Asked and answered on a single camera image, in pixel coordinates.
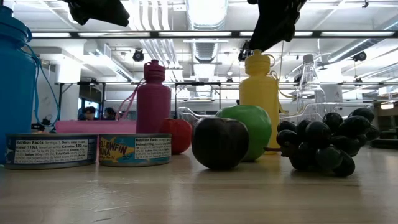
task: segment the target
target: wire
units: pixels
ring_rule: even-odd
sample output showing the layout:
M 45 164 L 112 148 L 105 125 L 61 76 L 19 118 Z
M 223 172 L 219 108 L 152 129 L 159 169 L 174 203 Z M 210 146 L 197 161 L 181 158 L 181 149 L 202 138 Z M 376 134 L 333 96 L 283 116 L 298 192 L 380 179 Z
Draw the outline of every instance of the wire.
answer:
M 34 85 L 35 118 L 36 118 L 36 121 L 37 121 L 39 124 L 41 124 L 42 126 L 51 127 L 51 126 L 53 126 L 53 125 L 60 119 L 60 107 L 59 107 L 59 105 L 58 105 L 58 100 L 57 100 L 57 97 L 55 96 L 54 90 L 52 89 L 51 84 L 50 84 L 48 78 L 45 76 L 45 73 L 44 73 L 44 70 L 43 70 L 42 63 L 41 63 L 40 59 L 36 56 L 35 52 L 33 51 L 32 47 L 29 46 L 29 44 L 26 44 L 26 46 L 27 46 L 27 47 L 29 48 L 29 50 L 31 51 L 32 54 L 31 54 L 30 56 L 32 56 L 32 58 L 34 59 L 34 62 L 35 62 L 35 64 L 36 64 L 36 75 L 35 75 L 35 83 L 34 83 L 34 84 L 35 84 L 35 85 Z M 57 118 L 56 118 L 55 121 L 54 121 L 53 123 L 51 123 L 50 125 L 44 125 L 44 124 L 42 124 L 42 123 L 40 122 L 40 119 L 39 119 L 39 93 L 38 93 L 38 91 L 37 91 L 37 80 L 38 80 L 38 78 L 39 78 L 39 73 L 40 73 L 40 72 L 42 72 L 45 81 L 46 81 L 47 84 L 49 85 L 50 90 L 51 90 L 51 94 L 52 94 L 52 96 L 54 97 L 55 104 L 57 105 Z

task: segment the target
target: person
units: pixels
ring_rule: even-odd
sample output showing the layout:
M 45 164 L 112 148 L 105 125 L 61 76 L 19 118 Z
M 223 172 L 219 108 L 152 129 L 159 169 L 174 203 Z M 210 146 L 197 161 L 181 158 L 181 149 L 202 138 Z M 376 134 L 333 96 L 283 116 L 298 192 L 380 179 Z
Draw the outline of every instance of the person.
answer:
M 97 120 L 97 118 L 95 118 L 95 107 L 94 106 L 89 106 L 86 107 L 83 110 L 83 114 L 84 114 L 84 119 L 82 119 L 83 121 L 94 121 Z
M 105 120 L 108 120 L 108 121 L 114 121 L 116 119 L 116 112 L 114 111 L 114 109 L 113 108 L 105 108 L 104 118 L 105 118 Z

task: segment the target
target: yellow bottle cap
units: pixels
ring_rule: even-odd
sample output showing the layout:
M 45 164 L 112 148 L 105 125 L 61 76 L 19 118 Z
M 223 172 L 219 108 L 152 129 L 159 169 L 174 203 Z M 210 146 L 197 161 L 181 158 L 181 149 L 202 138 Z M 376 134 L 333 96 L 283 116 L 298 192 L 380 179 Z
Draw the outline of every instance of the yellow bottle cap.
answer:
M 254 50 L 252 56 L 245 61 L 245 71 L 248 75 L 266 75 L 269 73 L 271 60 L 268 55 L 262 55 L 261 50 Z

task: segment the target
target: clear plastic bottle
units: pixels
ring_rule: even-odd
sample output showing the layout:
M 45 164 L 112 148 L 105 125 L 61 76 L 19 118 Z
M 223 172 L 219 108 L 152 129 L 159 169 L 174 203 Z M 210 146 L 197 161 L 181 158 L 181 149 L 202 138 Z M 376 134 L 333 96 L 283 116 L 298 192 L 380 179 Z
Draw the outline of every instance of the clear plastic bottle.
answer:
M 315 70 L 313 56 L 310 54 L 304 55 L 303 62 L 303 75 L 300 80 L 297 94 L 297 108 L 299 111 L 304 110 L 305 106 L 311 102 L 309 99 L 311 99 L 312 96 L 315 99 L 315 103 L 326 102 L 326 95 L 320 86 L 320 80 L 318 78 L 317 71 Z M 311 108 L 307 108 L 307 110 L 303 112 L 310 115 L 310 118 L 307 117 L 306 119 L 319 120 L 319 116 L 315 116 L 313 114 L 319 114 L 323 117 L 323 115 L 326 114 L 326 107 L 324 105 L 316 105 Z

